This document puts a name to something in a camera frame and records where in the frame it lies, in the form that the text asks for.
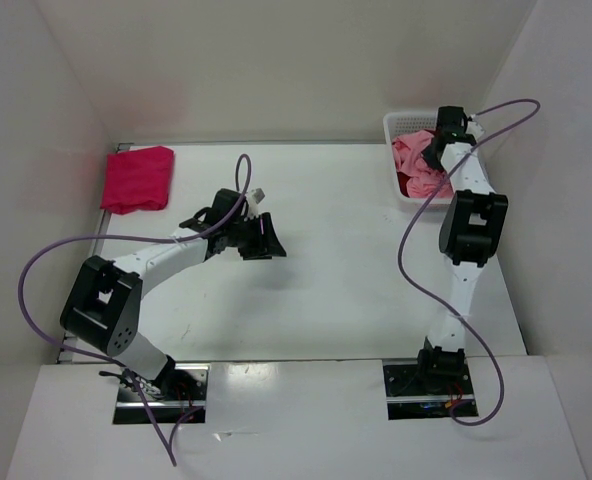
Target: pink cloth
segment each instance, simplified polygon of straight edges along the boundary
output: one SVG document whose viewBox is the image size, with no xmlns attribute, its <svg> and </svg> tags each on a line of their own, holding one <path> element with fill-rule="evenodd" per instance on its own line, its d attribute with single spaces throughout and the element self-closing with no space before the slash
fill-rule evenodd
<svg viewBox="0 0 592 480">
<path fill-rule="evenodd" d="M 134 210 L 162 210 L 169 201 L 173 168 L 174 151 L 165 147 L 107 155 L 100 208 L 120 215 Z"/>
<path fill-rule="evenodd" d="M 444 172 L 437 172 L 429 168 L 421 153 L 434 138 L 427 130 L 420 130 L 409 135 L 400 135 L 394 139 L 392 151 L 396 162 L 396 171 L 409 177 L 407 181 L 407 195 L 413 198 L 427 198 L 440 181 Z M 452 187 L 447 183 L 440 189 L 438 197 L 449 198 L 454 195 Z"/>
</svg>

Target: white wall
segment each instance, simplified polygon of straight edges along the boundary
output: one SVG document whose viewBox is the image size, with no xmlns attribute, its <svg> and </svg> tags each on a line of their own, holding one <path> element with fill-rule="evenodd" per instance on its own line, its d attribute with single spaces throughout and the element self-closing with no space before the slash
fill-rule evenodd
<svg viewBox="0 0 592 480">
<path fill-rule="evenodd" d="M 32 2 L 0 1 L 0 478 L 38 366 L 53 361 L 16 304 L 23 264 L 45 244 L 95 225 L 109 139 Z M 30 308 L 58 332 L 66 283 L 88 245 L 46 259 Z"/>
<path fill-rule="evenodd" d="M 37 0 L 115 141 L 382 140 L 480 106 L 534 0 Z"/>
<path fill-rule="evenodd" d="M 592 0 L 538 1 L 487 104 L 524 96 L 543 110 L 488 156 L 510 199 L 500 259 L 592 479 Z"/>
</svg>

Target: red cloth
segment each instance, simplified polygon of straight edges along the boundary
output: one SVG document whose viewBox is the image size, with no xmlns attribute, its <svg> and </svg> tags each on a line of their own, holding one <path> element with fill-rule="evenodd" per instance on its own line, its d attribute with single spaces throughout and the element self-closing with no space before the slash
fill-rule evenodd
<svg viewBox="0 0 592 480">
<path fill-rule="evenodd" d="M 162 210 L 169 200 L 173 170 L 174 151 L 165 147 L 107 155 L 100 208 L 120 215 L 134 210 Z"/>
</svg>

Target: white table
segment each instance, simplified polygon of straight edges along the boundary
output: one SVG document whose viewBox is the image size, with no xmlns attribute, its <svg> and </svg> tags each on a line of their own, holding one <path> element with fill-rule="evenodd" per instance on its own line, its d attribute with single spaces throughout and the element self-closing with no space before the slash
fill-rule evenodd
<svg viewBox="0 0 592 480">
<path fill-rule="evenodd" d="M 388 421 L 376 360 L 214 364 L 206 422 L 180 428 L 175 469 L 151 425 L 112 425 L 117 387 L 98 365 L 44 366 L 8 480 L 584 479 L 545 360 L 499 361 L 505 405 L 478 428 Z M 469 367 L 489 412 L 491 362 Z"/>
<path fill-rule="evenodd" d="M 176 165 L 167 209 L 113 215 L 108 233 L 168 235 L 211 205 L 219 188 L 233 188 L 236 159 L 246 152 L 252 187 L 265 191 L 261 207 L 272 213 L 288 257 L 243 262 L 228 251 L 159 286 L 142 303 L 139 327 L 155 345 L 187 361 L 416 357 L 443 310 L 398 272 L 398 244 L 411 214 L 394 195 L 385 145 L 170 148 Z M 405 263 L 423 285 L 448 296 L 441 221 L 431 214 L 419 223 Z M 105 242 L 100 254 L 113 258 L 141 247 Z M 479 281 L 471 323 L 497 355 L 525 355 L 496 258 Z M 471 337 L 467 354 L 484 355 Z"/>
</svg>

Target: plastic basket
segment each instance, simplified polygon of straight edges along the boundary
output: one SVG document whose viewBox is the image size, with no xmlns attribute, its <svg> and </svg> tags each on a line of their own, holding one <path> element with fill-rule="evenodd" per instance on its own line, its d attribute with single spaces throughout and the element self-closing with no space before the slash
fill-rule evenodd
<svg viewBox="0 0 592 480">
<path fill-rule="evenodd" d="M 398 184 L 398 174 L 396 172 L 396 163 L 394 161 L 394 154 L 392 152 L 392 141 L 399 135 L 414 133 L 418 130 L 434 130 L 436 128 L 437 113 L 437 108 L 433 110 L 401 110 L 400 112 L 388 113 L 385 115 L 385 118 L 383 118 L 385 140 L 388 147 L 394 189 L 396 190 L 396 196 L 400 200 L 403 207 L 419 207 L 425 201 L 425 199 L 410 198 L 400 191 L 400 185 Z M 429 207 L 432 209 L 447 209 L 451 202 L 451 198 L 435 198 L 432 200 L 432 203 L 429 204 Z"/>
</svg>

